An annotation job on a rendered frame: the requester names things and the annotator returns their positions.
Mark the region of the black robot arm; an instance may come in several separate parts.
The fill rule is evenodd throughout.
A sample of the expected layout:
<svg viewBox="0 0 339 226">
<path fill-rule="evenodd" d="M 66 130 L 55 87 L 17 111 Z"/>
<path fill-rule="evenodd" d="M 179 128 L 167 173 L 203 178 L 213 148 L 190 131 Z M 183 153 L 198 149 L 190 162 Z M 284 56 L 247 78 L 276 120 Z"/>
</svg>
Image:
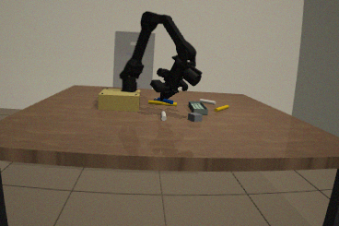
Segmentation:
<svg viewBox="0 0 339 226">
<path fill-rule="evenodd" d="M 127 62 L 124 70 L 120 74 L 122 79 L 122 90 L 125 92 L 135 92 L 136 79 L 142 73 L 142 57 L 146 49 L 151 32 L 158 25 L 162 24 L 167 30 L 176 46 L 177 55 L 172 56 L 175 60 L 171 72 L 177 76 L 182 76 L 192 86 L 196 86 L 202 77 L 203 72 L 196 66 L 196 50 L 182 36 L 180 30 L 175 25 L 171 16 L 160 15 L 152 12 L 145 12 L 141 18 L 141 32 L 135 46 L 132 57 Z M 188 62 L 190 60 L 191 62 Z"/>
</svg>

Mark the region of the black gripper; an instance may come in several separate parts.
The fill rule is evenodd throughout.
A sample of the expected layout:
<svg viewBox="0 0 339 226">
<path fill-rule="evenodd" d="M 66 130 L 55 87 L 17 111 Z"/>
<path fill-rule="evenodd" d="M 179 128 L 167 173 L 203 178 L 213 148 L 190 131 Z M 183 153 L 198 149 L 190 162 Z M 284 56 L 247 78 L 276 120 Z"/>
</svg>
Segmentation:
<svg viewBox="0 0 339 226">
<path fill-rule="evenodd" d="M 159 79 L 152 80 L 150 86 L 156 91 L 160 92 L 160 100 L 168 99 L 174 94 L 178 93 L 178 88 L 182 87 L 182 91 L 187 91 L 188 85 L 184 82 L 182 76 L 177 76 L 168 70 L 167 78 L 164 78 L 165 81 L 162 83 Z"/>
</svg>

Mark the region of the grey keyboard with keys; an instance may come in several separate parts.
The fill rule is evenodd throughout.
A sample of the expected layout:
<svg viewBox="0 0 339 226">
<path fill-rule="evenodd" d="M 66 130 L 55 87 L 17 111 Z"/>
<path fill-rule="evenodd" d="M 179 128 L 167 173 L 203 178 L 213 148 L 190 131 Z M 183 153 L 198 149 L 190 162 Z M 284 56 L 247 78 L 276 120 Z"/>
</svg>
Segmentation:
<svg viewBox="0 0 339 226">
<path fill-rule="evenodd" d="M 189 108 L 193 113 L 199 113 L 202 115 L 208 115 L 208 109 L 201 101 L 189 101 Z"/>
</svg>

